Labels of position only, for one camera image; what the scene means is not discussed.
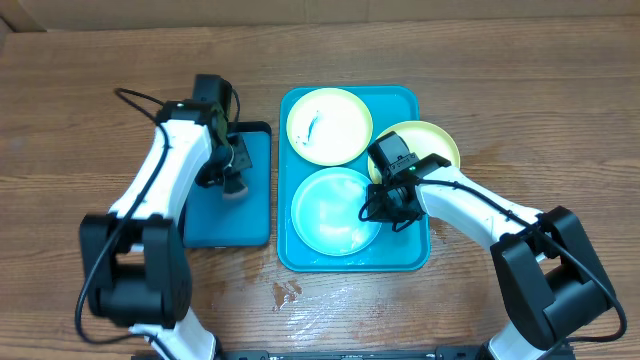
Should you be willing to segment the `green scrubbing sponge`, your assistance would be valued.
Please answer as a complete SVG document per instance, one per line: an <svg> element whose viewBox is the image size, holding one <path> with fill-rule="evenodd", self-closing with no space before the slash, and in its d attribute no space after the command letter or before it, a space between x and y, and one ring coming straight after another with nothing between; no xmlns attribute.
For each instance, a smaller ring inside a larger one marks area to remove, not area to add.
<svg viewBox="0 0 640 360"><path fill-rule="evenodd" d="M248 194L248 187L241 174L224 177L222 197L225 199L239 199Z"/></svg>

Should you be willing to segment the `yellow plate with stain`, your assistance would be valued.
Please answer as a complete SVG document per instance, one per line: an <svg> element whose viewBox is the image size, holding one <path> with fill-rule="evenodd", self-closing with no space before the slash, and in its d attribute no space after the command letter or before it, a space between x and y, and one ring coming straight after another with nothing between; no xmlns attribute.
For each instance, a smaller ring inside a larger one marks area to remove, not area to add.
<svg viewBox="0 0 640 360"><path fill-rule="evenodd" d="M450 165L446 170L436 168L430 174L417 168L414 176L419 179L439 179L445 181L467 181L468 177L460 171L460 153L453 138L442 128L424 121L404 121L385 129L377 140L386 134L395 132L403 139L410 153L415 153L419 160L431 154L447 159Z"/></svg>

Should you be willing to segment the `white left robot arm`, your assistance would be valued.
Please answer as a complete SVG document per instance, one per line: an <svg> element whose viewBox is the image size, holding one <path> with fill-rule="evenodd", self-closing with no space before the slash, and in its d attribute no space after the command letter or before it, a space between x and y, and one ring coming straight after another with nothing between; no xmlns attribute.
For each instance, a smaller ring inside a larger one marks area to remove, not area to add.
<svg viewBox="0 0 640 360"><path fill-rule="evenodd" d="M178 222L193 186L219 186L226 199L248 192L251 162L229 106L167 101L151 119L151 149L133 182L105 215L86 215L79 240L85 281L75 309L126 327L164 359L212 359L215 336L191 308L192 276Z"/></svg>

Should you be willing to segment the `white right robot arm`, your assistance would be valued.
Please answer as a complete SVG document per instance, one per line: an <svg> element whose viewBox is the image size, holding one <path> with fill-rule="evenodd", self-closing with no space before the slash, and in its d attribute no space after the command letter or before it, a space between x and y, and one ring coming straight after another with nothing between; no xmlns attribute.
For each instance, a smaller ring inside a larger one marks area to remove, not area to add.
<svg viewBox="0 0 640 360"><path fill-rule="evenodd" d="M509 324L476 359L570 359L571 344L609 343L628 320L578 217L506 200L431 154L371 151L381 182L367 189L359 217L396 232L424 217L440 219L487 250Z"/></svg>

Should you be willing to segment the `light blue plate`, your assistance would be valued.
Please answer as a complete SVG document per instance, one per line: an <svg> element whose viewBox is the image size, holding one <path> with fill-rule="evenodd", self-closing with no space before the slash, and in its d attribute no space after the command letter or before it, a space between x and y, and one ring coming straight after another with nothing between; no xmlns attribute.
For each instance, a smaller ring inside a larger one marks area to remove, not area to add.
<svg viewBox="0 0 640 360"><path fill-rule="evenodd" d="M381 229L379 223L359 218L370 184L367 176L345 167L308 176L291 204L293 227L303 243L333 257L352 255L370 245Z"/></svg>

